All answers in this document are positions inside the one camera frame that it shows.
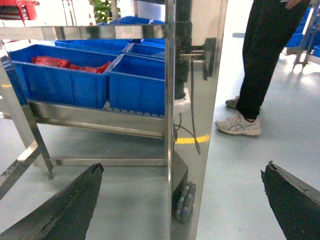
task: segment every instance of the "blue plastic bin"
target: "blue plastic bin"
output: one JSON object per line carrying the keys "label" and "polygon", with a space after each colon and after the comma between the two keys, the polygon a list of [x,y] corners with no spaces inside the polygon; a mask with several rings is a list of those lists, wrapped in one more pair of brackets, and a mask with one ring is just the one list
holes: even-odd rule
{"label": "blue plastic bin", "polygon": [[112,108],[165,114],[165,61],[121,54],[107,75]]}
{"label": "blue plastic bin", "polygon": [[125,50],[124,53],[130,55],[137,55],[142,57],[164,59],[165,49],[163,47],[149,46],[143,44],[131,43]]}
{"label": "blue plastic bin", "polygon": [[160,20],[151,20],[151,24],[165,24],[164,21],[160,21]]}
{"label": "blue plastic bin", "polygon": [[151,24],[152,20],[148,18],[143,17],[137,17],[137,16],[125,16],[122,18],[119,18],[120,24]]}
{"label": "blue plastic bin", "polygon": [[141,40],[141,44],[164,48],[166,46],[166,40],[163,38],[145,38]]}
{"label": "blue plastic bin", "polygon": [[302,20],[301,20],[298,28],[301,28],[301,27],[303,28],[306,25],[310,10],[311,10],[311,7],[308,7],[305,14],[302,17]]}
{"label": "blue plastic bin", "polygon": [[315,55],[316,57],[320,58],[320,45],[314,46],[313,55]]}
{"label": "blue plastic bin", "polygon": [[[298,47],[301,43],[302,37],[303,37],[302,33],[293,34],[292,37],[290,38],[289,42],[286,44],[286,47],[287,48]],[[310,44],[311,37],[312,37],[312,33],[310,34],[308,41],[306,42],[306,47]],[[320,44],[320,32],[318,32],[317,35],[314,37],[313,42],[312,42],[312,46],[315,46],[318,44]]]}
{"label": "blue plastic bin", "polygon": [[58,47],[120,55],[128,46],[128,40],[59,40],[54,41]]}
{"label": "blue plastic bin", "polygon": [[108,76],[105,73],[37,65],[31,63],[32,57],[70,60],[81,67],[100,67],[117,58],[116,55],[45,45],[12,51],[10,56],[28,99],[96,109],[102,109],[107,101]]}
{"label": "blue plastic bin", "polygon": [[26,98],[24,97],[24,92],[21,89],[21,87],[19,87],[20,81],[19,78],[17,76],[17,74],[15,73],[15,69],[12,67],[9,58],[7,56],[3,56],[1,57],[1,62],[3,64],[3,67],[6,71],[6,74],[8,75],[10,81],[11,81],[11,85],[15,91],[15,94],[20,102],[21,105],[27,105],[28,102],[26,101]]}

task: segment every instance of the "person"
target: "person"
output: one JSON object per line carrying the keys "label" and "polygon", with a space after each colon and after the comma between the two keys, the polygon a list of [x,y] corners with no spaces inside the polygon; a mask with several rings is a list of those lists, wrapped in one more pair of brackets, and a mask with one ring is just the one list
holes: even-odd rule
{"label": "person", "polygon": [[309,0],[253,0],[242,49],[244,79],[240,95],[225,102],[239,113],[215,122],[220,131],[232,135],[260,135],[257,116],[279,55],[309,3]]}

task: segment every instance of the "shoe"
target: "shoe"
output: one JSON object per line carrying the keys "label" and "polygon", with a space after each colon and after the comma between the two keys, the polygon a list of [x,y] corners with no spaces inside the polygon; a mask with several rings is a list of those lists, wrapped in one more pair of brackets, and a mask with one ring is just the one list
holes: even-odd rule
{"label": "shoe", "polygon": [[236,97],[233,98],[233,99],[229,99],[229,100],[225,101],[226,106],[227,106],[228,108],[235,109],[236,106],[237,106],[239,97],[240,97],[240,96],[236,96]]}
{"label": "shoe", "polygon": [[228,117],[224,121],[216,121],[216,127],[226,134],[258,136],[261,134],[260,121],[257,118],[254,122],[245,120],[241,113]]}

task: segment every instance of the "green leaves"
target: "green leaves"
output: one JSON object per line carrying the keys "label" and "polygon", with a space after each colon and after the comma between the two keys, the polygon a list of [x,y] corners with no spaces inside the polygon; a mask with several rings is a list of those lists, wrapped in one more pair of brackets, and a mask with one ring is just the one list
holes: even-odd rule
{"label": "green leaves", "polygon": [[112,20],[111,0],[90,0],[96,23],[108,23]]}

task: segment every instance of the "wire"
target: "wire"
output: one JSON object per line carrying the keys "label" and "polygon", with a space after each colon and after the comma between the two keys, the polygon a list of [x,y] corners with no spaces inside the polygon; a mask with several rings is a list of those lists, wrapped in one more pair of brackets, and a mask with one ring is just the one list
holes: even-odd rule
{"label": "wire", "polygon": [[195,91],[195,80],[194,80],[194,62],[191,61],[191,95],[190,95],[190,105],[191,105],[191,121],[192,121],[192,132],[182,126],[182,114],[179,113],[179,124],[174,124],[174,131],[173,131],[173,145],[175,145],[176,141],[178,140],[178,130],[183,129],[187,133],[189,133],[194,138],[195,148],[199,155],[201,155],[201,148],[200,144],[197,140],[196,136],[196,128],[195,128],[195,113],[194,113],[194,91]]}
{"label": "wire", "polygon": [[195,113],[194,113],[194,92],[195,92],[195,79],[194,79],[194,61],[192,60],[190,63],[191,67],[191,96],[190,96],[190,102],[191,102],[191,121],[192,121],[192,131],[193,131],[193,137],[195,142],[195,147],[199,155],[201,155],[201,148],[197,140],[196,136],[196,128],[195,128]]}

